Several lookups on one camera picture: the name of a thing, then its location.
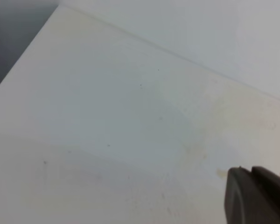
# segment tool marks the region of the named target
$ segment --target white surface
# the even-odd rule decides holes
[[[0,85],[0,224],[224,223],[280,171],[280,102],[59,7]]]
[[[280,0],[63,0],[280,98]]]

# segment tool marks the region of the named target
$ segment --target black plastic piece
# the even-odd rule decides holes
[[[231,168],[224,207],[227,224],[280,224],[280,177],[263,167]]]

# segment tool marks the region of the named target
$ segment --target black object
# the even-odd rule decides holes
[[[263,167],[229,169],[224,207],[227,224],[280,224],[280,177]]]

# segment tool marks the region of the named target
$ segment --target dark background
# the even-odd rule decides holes
[[[0,83],[56,7],[53,0],[0,0]]]

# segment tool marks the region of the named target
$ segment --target white wall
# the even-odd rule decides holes
[[[280,98],[280,0],[64,0]]]
[[[280,172],[280,101],[58,7],[0,86],[0,224],[224,223]]]

